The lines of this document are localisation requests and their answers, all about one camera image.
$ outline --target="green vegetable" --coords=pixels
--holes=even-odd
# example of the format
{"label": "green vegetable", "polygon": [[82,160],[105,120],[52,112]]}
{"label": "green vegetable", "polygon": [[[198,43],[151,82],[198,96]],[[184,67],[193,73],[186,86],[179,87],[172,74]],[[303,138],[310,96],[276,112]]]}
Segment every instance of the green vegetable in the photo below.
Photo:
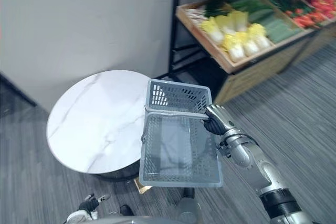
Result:
{"label": "green vegetable", "polygon": [[269,0],[278,7],[282,12],[290,10],[295,12],[296,9],[302,9],[304,13],[311,12],[311,8],[300,0]]}
{"label": "green vegetable", "polygon": [[248,21],[250,23],[259,23],[259,21],[263,20],[264,18],[272,15],[274,13],[271,9],[261,9],[254,13],[248,15]]}
{"label": "green vegetable", "polygon": [[229,10],[223,9],[224,0],[210,0],[205,4],[205,17],[215,17],[219,15],[227,15]]}

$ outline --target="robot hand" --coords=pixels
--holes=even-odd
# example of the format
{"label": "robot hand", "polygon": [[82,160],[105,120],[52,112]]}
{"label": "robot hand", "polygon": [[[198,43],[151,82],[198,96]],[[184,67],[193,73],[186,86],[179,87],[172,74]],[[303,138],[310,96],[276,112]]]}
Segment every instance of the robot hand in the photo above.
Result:
{"label": "robot hand", "polygon": [[235,126],[222,106],[210,105],[205,114],[209,116],[204,120],[205,128],[223,136],[218,150],[235,162],[236,168],[261,199],[271,224],[316,223],[301,210],[281,174],[256,141]]}

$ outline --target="cucumber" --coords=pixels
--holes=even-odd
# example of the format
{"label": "cucumber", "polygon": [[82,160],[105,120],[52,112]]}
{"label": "cucumber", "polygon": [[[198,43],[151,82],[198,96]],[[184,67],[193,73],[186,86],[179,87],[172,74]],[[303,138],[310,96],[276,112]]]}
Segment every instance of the cucumber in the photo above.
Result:
{"label": "cucumber", "polygon": [[266,26],[266,25],[270,24],[271,22],[275,21],[276,19],[277,18],[275,17],[275,14],[271,14],[268,17],[259,19],[258,22],[256,22],[256,23],[259,23],[263,26]]}
{"label": "cucumber", "polygon": [[254,13],[250,13],[248,15],[248,21],[250,23],[258,23],[259,19],[262,20],[263,18],[266,18],[273,13],[274,13],[273,10],[261,9],[261,10],[258,10],[256,12],[254,12]]}
{"label": "cucumber", "polygon": [[277,33],[273,39],[271,39],[273,41],[273,43],[279,43],[289,37],[294,36],[295,34],[301,32],[302,30],[299,28],[293,29],[293,30],[287,30],[287,32],[285,33]]}
{"label": "cucumber", "polygon": [[267,25],[264,25],[264,28],[266,29],[267,32],[278,26],[279,24],[282,24],[282,20],[280,19],[275,19],[272,22],[269,22]]}

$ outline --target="gray wall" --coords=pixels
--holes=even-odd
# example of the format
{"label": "gray wall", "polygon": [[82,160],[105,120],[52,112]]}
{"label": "gray wall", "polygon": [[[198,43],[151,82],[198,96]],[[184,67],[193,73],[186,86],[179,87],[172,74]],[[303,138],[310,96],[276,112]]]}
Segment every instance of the gray wall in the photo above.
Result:
{"label": "gray wall", "polygon": [[[189,3],[200,0],[181,0]],[[166,72],[171,0],[1,0],[0,71],[47,111],[108,69]]]}

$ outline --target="round table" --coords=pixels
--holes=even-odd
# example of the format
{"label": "round table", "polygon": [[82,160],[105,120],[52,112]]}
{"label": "round table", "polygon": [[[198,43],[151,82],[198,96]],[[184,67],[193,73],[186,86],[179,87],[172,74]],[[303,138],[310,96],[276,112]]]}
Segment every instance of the round table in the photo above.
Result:
{"label": "round table", "polygon": [[114,70],[67,90],[47,124],[48,145],[70,169],[111,180],[138,176],[149,77]]}

